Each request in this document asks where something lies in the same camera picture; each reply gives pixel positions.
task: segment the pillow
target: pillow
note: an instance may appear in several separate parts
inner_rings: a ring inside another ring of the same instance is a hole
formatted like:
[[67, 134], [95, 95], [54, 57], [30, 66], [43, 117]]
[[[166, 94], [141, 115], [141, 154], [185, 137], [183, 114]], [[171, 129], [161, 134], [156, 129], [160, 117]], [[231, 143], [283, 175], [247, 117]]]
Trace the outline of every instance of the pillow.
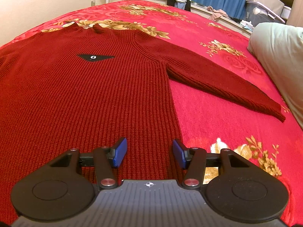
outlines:
[[248, 50], [260, 61], [303, 129], [303, 28], [260, 23]]

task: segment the bed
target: bed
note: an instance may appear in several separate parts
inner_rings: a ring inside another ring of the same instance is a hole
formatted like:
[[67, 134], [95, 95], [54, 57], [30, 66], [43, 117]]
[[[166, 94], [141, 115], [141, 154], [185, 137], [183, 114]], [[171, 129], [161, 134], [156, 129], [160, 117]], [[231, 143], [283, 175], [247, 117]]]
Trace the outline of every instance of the bed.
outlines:
[[[170, 80], [184, 144], [212, 153], [230, 148], [277, 177], [290, 195], [282, 220], [289, 226], [303, 224], [303, 193], [299, 180], [303, 170], [303, 163], [300, 163], [303, 159], [303, 132], [267, 73], [248, 52], [248, 38], [194, 13], [148, 1], [126, 0], [64, 14], [23, 33], [7, 45], [37, 32], [48, 33], [73, 23], [83, 28], [98, 23], [104, 28], [144, 31], [211, 59], [256, 85], [279, 103], [286, 117], [284, 123]], [[57, 154], [49, 153], [50, 159], [55, 156]], [[207, 168], [204, 183], [217, 175], [217, 168]], [[1, 207], [0, 220], [10, 223], [17, 217], [9, 199], [16, 182], [0, 180], [1, 188], [5, 189], [1, 206], [8, 208], [3, 210]]]

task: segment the blue gripper pad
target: blue gripper pad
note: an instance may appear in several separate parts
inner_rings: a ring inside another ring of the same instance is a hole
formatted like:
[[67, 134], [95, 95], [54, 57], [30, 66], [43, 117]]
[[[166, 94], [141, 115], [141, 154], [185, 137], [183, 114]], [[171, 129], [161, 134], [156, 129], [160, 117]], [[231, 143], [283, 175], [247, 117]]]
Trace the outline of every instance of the blue gripper pad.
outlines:
[[12, 227], [287, 227], [275, 219], [248, 224], [217, 214], [196, 190], [175, 180], [125, 180], [102, 190], [89, 208], [69, 219], [45, 223], [20, 217]]
[[178, 142], [176, 140], [172, 143], [172, 151], [174, 153], [175, 159], [177, 160], [179, 166], [185, 170], [187, 169], [187, 161], [185, 159], [185, 153], [184, 150], [179, 146]]
[[115, 150], [115, 156], [113, 158], [113, 166], [115, 168], [121, 165], [126, 152], [127, 152], [127, 140], [126, 138], [124, 138]]

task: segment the red sweater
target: red sweater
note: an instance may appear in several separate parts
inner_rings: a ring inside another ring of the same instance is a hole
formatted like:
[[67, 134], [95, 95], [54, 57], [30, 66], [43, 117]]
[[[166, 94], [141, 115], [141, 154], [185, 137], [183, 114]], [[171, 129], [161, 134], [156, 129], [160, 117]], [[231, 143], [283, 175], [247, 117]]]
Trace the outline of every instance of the red sweater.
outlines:
[[0, 50], [0, 219], [15, 217], [9, 195], [18, 180], [69, 148], [90, 152], [121, 136], [128, 152], [119, 180], [180, 179], [169, 78], [284, 120], [256, 86], [139, 30], [74, 24]]

